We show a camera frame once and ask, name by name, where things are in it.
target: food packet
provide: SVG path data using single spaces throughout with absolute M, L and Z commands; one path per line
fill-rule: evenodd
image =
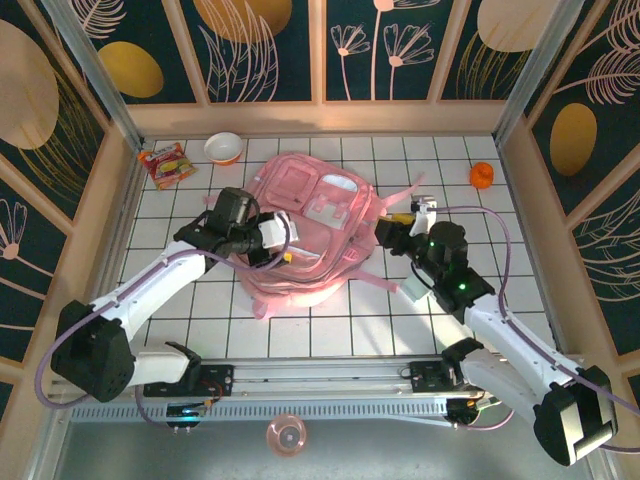
M 149 171 L 158 190 L 169 188 L 198 170 L 184 155 L 178 142 L 157 152 L 140 152 L 138 160 Z

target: pink bag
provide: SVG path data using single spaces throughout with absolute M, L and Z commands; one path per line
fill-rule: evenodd
M 289 246 L 288 265 L 265 273 L 236 272 L 254 299 L 255 317 L 268 319 L 285 306 L 317 305 L 349 279 L 395 291 L 395 283 L 360 267 L 378 243 L 374 234 L 378 217 L 413 193 L 421 180 L 381 199 L 375 187 L 331 163 L 301 154 L 269 160 L 245 189 L 261 212 L 289 213 L 298 240 Z

